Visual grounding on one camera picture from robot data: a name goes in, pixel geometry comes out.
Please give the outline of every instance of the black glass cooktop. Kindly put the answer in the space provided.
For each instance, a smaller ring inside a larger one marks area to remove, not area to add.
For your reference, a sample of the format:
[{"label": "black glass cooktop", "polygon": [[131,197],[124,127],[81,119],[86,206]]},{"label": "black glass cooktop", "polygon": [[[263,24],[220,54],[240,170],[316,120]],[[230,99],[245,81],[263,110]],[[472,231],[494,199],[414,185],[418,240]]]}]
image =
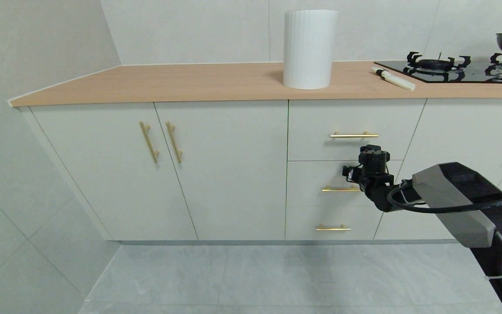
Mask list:
[{"label": "black glass cooktop", "polygon": [[469,56],[448,60],[421,59],[410,52],[407,60],[377,61],[382,65],[426,83],[502,83],[502,54],[490,60],[470,60]]}]

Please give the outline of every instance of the gold handle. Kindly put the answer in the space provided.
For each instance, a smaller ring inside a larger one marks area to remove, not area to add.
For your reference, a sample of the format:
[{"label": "gold handle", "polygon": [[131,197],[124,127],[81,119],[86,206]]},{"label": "gold handle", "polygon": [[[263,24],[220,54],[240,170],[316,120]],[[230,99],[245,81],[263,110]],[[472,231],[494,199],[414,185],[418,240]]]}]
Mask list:
[{"label": "gold handle", "polygon": [[335,131],[334,134],[329,135],[331,139],[341,139],[341,138],[351,138],[351,137],[379,137],[379,134],[371,134],[368,131],[363,132],[363,134],[340,134]]},{"label": "gold handle", "polygon": [[324,189],[322,189],[321,191],[361,191],[359,188],[357,187],[351,187],[351,188],[332,188],[330,186],[326,186]]},{"label": "gold handle", "polygon": [[352,228],[347,228],[344,224],[342,224],[340,227],[325,227],[322,223],[315,227],[315,230],[317,231],[350,231]]},{"label": "gold handle", "polygon": [[145,136],[145,140],[147,141],[147,146],[150,150],[150,154],[152,155],[152,160],[157,164],[158,159],[156,157],[158,157],[159,151],[154,150],[150,141],[150,137],[148,137],[148,130],[150,129],[150,125],[145,125],[145,123],[143,123],[142,121],[139,122],[139,125],[141,126],[141,131],[143,131],[143,135]]},{"label": "gold handle", "polygon": [[166,127],[168,128],[168,133],[170,133],[170,139],[172,140],[173,150],[176,152],[177,162],[181,163],[181,155],[183,155],[183,151],[177,149],[176,139],[173,137],[173,131],[176,129],[175,125],[166,122]]}]

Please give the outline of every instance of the drawer front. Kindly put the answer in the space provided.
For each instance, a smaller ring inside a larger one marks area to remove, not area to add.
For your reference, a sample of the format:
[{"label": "drawer front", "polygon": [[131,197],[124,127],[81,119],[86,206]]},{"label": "drawer front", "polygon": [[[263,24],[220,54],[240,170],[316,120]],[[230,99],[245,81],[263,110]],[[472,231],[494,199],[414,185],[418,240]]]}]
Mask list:
[{"label": "drawer front", "polygon": [[288,206],[286,240],[372,240],[382,214],[374,205]]},{"label": "drawer front", "polygon": [[[402,160],[425,101],[289,101],[288,159],[357,160],[359,147],[370,143],[388,151],[392,160]],[[359,137],[329,137],[335,132]],[[378,137],[362,137],[364,133],[377,134]]]},{"label": "drawer front", "polygon": [[[362,191],[326,191],[353,188],[342,176],[342,167],[356,166],[357,161],[291,161],[288,162],[287,207],[312,206],[315,208],[347,208],[372,206]],[[387,163],[391,174],[396,175],[402,161]]]}]

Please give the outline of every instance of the ribbed white vase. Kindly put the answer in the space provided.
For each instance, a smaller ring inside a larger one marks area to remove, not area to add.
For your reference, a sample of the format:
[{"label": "ribbed white vase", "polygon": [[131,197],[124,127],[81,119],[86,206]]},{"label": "ribbed white vase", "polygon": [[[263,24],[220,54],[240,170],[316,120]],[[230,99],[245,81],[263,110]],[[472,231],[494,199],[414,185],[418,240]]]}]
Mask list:
[{"label": "ribbed white vase", "polygon": [[336,10],[285,13],[284,85],[319,89],[330,85]]}]

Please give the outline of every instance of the floor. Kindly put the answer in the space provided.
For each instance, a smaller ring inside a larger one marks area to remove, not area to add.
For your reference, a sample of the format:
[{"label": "floor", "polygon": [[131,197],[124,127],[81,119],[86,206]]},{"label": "floor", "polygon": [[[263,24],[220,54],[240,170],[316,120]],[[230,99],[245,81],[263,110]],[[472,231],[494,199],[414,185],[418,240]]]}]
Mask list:
[{"label": "floor", "polygon": [[502,314],[459,244],[122,246],[80,314]]}]

